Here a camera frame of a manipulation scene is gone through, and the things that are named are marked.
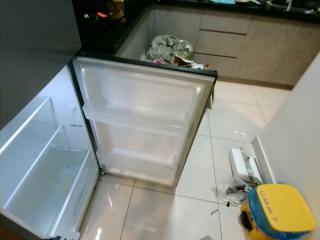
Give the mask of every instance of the white wall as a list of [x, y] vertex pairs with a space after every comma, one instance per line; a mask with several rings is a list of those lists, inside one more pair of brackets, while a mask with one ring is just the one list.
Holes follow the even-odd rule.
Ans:
[[320, 53], [258, 136], [277, 183], [295, 186], [309, 205], [320, 240]]

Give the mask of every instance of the black countertop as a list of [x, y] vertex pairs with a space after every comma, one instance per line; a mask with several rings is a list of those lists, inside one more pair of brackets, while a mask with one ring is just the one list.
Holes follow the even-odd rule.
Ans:
[[320, 24], [320, 13], [307, 14], [303, 11], [283, 11], [276, 8], [267, 9], [265, 5], [257, 5], [253, 2], [247, 4], [223, 4], [210, 0], [124, 0], [125, 14], [123, 19], [101, 19], [87, 23], [84, 22], [84, 13], [96, 13], [108, 11], [105, 1], [73, 0], [74, 11], [77, 19], [79, 34], [83, 51], [115, 54], [125, 42], [131, 31], [135, 28], [149, 6], [184, 6], [204, 10], [216, 10], [238, 14], [250, 14], [270, 18], [281, 18], [297, 22]]

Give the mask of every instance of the yellow container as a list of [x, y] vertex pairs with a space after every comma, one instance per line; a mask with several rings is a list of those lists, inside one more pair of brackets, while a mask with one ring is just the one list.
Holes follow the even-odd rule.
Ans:
[[[273, 232], [302, 233], [315, 229], [316, 222], [313, 215], [295, 187], [286, 184], [264, 184], [252, 191], [256, 191], [254, 193], [256, 196], [254, 196], [255, 199], [258, 198], [260, 203], [260, 206], [256, 208], [260, 209], [260, 215], [257, 215], [257, 212], [255, 215], [258, 220], [259, 216], [267, 219], [264, 222], [268, 223], [268, 225], [264, 226], [265, 232], [266, 229], [272, 229]], [[250, 205], [252, 206], [252, 204], [249, 201], [252, 201], [252, 198], [249, 197], [249, 200], [241, 207], [241, 212], [247, 214], [252, 228], [249, 231], [249, 236], [252, 240], [273, 240], [274, 238], [264, 234], [257, 226], [252, 217], [250, 210]]]

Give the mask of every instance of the tiled floor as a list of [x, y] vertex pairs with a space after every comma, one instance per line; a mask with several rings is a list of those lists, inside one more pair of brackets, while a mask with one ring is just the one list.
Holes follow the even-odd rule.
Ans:
[[228, 151], [244, 147], [290, 91], [218, 82], [176, 189], [129, 178], [99, 178], [80, 227], [82, 240], [248, 240], [240, 209], [212, 191], [232, 175]]

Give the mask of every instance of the gray refrigerator door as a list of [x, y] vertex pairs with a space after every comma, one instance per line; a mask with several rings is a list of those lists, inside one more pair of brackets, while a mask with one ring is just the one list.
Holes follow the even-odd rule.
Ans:
[[176, 187], [217, 76], [88, 57], [73, 65], [99, 163]]
[[81, 48], [72, 0], [1, 1], [0, 128]]

